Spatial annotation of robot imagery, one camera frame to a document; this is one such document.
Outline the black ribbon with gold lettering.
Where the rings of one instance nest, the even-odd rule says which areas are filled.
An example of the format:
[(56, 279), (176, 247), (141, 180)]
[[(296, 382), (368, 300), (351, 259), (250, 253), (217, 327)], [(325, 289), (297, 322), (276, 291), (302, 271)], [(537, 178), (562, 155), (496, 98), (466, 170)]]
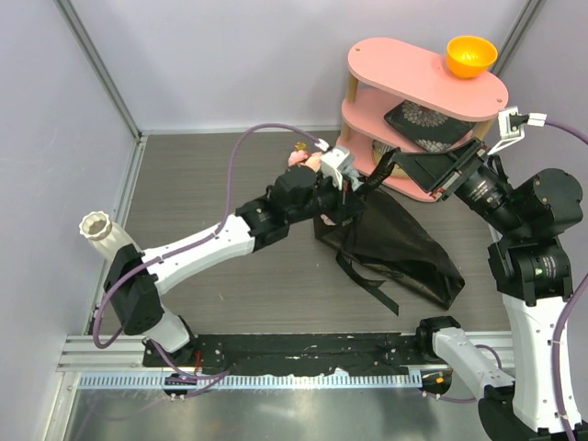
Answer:
[[(385, 153), (384, 158), (379, 161), (374, 171), (364, 180), (364, 184), (358, 189), (359, 197), (366, 201), (367, 196), (378, 188), (383, 181), (390, 176), (391, 171), (395, 165), (392, 160), (394, 153)], [(393, 314), (398, 316), (400, 314), (399, 304), (392, 300), (386, 293), (384, 293), (380, 287), (384, 283), (383, 280), (367, 279), (362, 277), (353, 268), (353, 256), (345, 253), (345, 248), (348, 245), (355, 245), (357, 239), (357, 229), (361, 221), (363, 220), (363, 209), (358, 215), (356, 215), (349, 225), (344, 239), (342, 240), (341, 246), (339, 247), (335, 256), (336, 263), (341, 267), (345, 274), (359, 287), (370, 294), (374, 299), (384, 305)]]

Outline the flower bouquet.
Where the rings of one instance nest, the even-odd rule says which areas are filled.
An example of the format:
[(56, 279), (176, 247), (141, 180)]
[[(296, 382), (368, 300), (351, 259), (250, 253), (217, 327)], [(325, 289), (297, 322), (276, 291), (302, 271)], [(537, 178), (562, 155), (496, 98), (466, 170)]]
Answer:
[(362, 277), (358, 263), (413, 294), (448, 310), (465, 280), (446, 250), (390, 194), (375, 190), (367, 208), (346, 225), (320, 215), (313, 220), (314, 237), (336, 251), (343, 272), (394, 314), (400, 306), (381, 289), (383, 282)]

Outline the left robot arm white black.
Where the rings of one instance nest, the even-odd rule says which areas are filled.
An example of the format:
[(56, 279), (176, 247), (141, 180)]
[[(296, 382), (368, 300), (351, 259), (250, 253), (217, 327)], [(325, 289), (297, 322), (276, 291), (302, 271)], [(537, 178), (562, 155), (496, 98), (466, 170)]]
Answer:
[(151, 250), (122, 245), (114, 253), (104, 284), (120, 332), (144, 335), (163, 349), (172, 364), (188, 365), (196, 353), (194, 336), (161, 297), (206, 269), (285, 239), (295, 223), (321, 216), (334, 223), (352, 219), (365, 207), (358, 194), (362, 185), (355, 170), (331, 177), (294, 165), (264, 195), (204, 231)]

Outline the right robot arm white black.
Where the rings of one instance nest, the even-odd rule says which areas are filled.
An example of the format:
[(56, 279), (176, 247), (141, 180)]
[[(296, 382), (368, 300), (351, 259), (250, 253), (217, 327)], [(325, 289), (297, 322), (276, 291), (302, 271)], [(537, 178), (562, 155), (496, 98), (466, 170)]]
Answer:
[(416, 355), (441, 358), (464, 381), (489, 438), (584, 440), (566, 330), (581, 289), (560, 242), (582, 220), (580, 183), (547, 168), (513, 187), (499, 156), (477, 139), (444, 153), (393, 149), (379, 163), (386, 174), (400, 168), (433, 198), (460, 199), (499, 234), (488, 261), (510, 323), (515, 373), (495, 367), (448, 316), (420, 322)]

